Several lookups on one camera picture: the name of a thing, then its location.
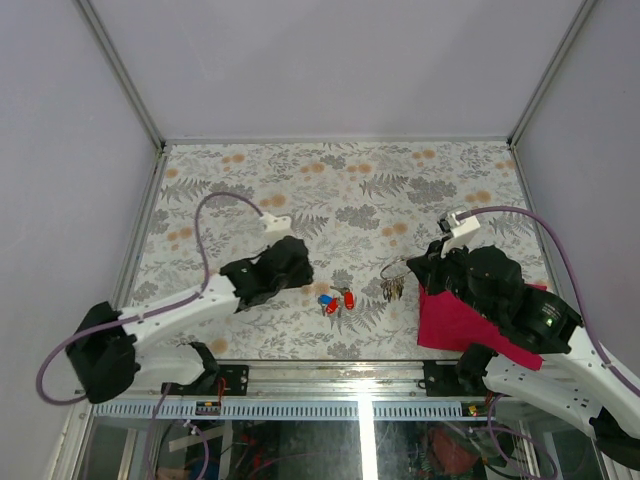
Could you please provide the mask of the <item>blue tagged key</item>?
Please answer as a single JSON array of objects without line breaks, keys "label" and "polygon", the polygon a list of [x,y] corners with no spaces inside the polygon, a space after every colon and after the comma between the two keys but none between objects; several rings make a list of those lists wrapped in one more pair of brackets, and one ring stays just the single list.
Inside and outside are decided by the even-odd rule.
[{"label": "blue tagged key", "polygon": [[336,313],[339,308],[338,298],[326,294],[318,297],[318,303],[321,306],[322,314],[324,316],[329,316]]}]

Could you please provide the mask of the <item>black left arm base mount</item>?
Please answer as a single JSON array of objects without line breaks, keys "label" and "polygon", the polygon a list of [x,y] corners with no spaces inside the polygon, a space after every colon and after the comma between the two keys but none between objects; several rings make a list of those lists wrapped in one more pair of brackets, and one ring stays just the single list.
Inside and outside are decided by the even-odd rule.
[{"label": "black left arm base mount", "polygon": [[201,359],[203,372],[183,388],[186,395],[246,396],[249,385],[248,365],[219,364],[207,345],[192,342],[190,346]]}]

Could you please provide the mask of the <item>large metal keyring with clips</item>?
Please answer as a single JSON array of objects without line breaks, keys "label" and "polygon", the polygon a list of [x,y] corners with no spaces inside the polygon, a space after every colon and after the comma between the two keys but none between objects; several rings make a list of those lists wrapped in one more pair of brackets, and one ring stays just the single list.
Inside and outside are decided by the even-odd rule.
[{"label": "large metal keyring with clips", "polygon": [[386,301],[392,302],[402,298],[405,279],[411,273],[407,266],[408,258],[398,257],[380,271],[381,289]]}]

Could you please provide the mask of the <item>red tagged key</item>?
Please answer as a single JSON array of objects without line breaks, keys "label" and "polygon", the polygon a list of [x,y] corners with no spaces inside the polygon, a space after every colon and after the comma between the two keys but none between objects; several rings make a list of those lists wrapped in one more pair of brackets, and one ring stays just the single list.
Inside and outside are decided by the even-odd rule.
[{"label": "red tagged key", "polygon": [[332,285],[331,289],[341,295],[342,304],[347,310],[353,310],[355,308],[355,296],[350,288]]}]

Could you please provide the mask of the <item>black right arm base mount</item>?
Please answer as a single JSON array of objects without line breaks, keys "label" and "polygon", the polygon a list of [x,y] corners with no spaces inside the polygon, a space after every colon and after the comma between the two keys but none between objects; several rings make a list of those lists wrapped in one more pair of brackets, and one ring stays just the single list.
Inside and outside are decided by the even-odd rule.
[{"label": "black right arm base mount", "polygon": [[485,396],[485,380],[506,374],[515,364],[490,347],[473,343],[458,360],[424,360],[417,386],[427,397]]}]

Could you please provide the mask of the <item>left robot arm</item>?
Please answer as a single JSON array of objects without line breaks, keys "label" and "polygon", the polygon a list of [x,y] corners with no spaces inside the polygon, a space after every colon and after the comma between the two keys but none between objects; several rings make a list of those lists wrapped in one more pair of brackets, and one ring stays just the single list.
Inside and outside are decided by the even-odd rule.
[{"label": "left robot arm", "polygon": [[65,349],[86,399],[113,400],[129,389],[172,395],[217,395],[225,380],[200,341],[171,347],[167,340],[206,321],[225,320],[267,303],[280,291],[311,284],[303,240],[286,236],[255,257],[233,261],[195,289],[146,307],[93,306]]}]

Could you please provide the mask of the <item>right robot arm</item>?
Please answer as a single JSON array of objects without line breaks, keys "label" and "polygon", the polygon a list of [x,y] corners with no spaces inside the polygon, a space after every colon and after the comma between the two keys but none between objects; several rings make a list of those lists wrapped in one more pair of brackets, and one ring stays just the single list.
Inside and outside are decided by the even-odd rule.
[{"label": "right robot arm", "polygon": [[613,461],[638,469],[639,399],[599,358],[580,315],[554,293],[526,284],[520,265],[494,246],[447,254],[442,247],[434,241],[424,255],[406,262],[426,294],[452,294],[509,343],[573,378],[560,382],[474,342],[456,364],[458,387],[526,402],[580,430]]}]

